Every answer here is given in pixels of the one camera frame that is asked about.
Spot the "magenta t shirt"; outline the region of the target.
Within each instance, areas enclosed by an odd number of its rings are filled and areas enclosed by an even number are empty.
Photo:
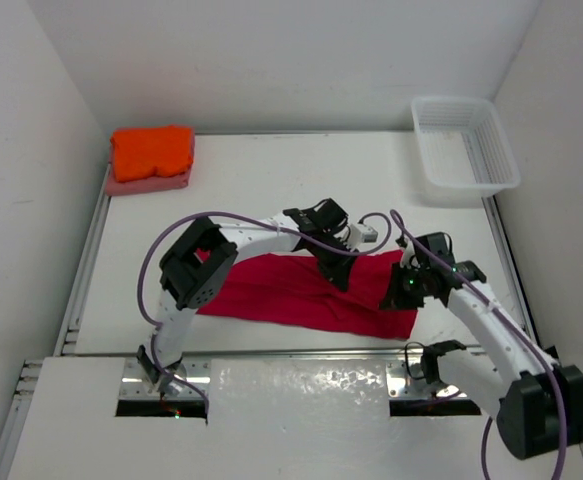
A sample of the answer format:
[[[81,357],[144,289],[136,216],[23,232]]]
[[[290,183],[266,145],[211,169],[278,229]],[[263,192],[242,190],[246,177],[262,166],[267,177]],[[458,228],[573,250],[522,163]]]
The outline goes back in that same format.
[[[380,339],[404,340],[416,323],[415,310],[382,310],[392,264],[389,251],[355,259],[349,289],[339,291],[307,256],[267,254],[231,269],[218,296],[200,315],[298,326]]]

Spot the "salmon pink t shirt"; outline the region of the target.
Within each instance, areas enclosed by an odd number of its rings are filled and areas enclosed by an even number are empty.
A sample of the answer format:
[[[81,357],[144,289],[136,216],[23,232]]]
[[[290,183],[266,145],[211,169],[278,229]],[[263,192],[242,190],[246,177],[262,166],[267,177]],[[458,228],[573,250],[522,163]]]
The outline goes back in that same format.
[[[105,182],[105,194],[110,197],[140,195],[169,190],[182,189],[188,186],[191,171],[172,177],[149,177],[128,182],[119,182],[110,171]]]

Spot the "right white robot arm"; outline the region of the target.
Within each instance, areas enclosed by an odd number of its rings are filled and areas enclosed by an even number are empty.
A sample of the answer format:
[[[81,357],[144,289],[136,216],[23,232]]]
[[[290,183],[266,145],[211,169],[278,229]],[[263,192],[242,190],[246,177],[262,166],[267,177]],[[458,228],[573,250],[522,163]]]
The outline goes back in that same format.
[[[482,348],[458,340],[424,346],[421,381],[457,387],[495,422],[507,450],[525,460],[583,443],[583,373],[533,343],[497,299],[472,261],[455,260],[442,232],[397,241],[383,310],[415,310],[439,301]]]

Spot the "orange t shirt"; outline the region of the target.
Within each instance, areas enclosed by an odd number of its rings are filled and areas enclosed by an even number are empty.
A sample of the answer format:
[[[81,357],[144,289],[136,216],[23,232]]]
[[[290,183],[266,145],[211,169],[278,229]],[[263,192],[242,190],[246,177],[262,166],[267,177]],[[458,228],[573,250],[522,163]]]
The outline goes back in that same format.
[[[113,175],[120,183],[183,175],[194,163],[195,133],[190,127],[119,129],[110,143]]]

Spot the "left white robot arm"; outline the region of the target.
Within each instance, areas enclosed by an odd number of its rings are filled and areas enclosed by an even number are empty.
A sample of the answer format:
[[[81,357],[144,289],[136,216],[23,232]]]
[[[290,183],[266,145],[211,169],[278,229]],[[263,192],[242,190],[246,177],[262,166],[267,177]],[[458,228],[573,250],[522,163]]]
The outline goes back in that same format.
[[[180,226],[186,229],[159,262],[160,286],[173,305],[164,320],[154,319],[144,303],[145,276],[159,244]],[[167,227],[149,248],[136,287],[140,314],[153,326],[150,339],[137,352],[147,380],[159,392],[178,381],[175,372],[193,317],[215,299],[238,263],[267,254],[307,251],[317,260],[319,273],[345,291],[363,237],[364,230],[352,224],[332,199],[307,209],[285,209],[262,220],[202,212]]]

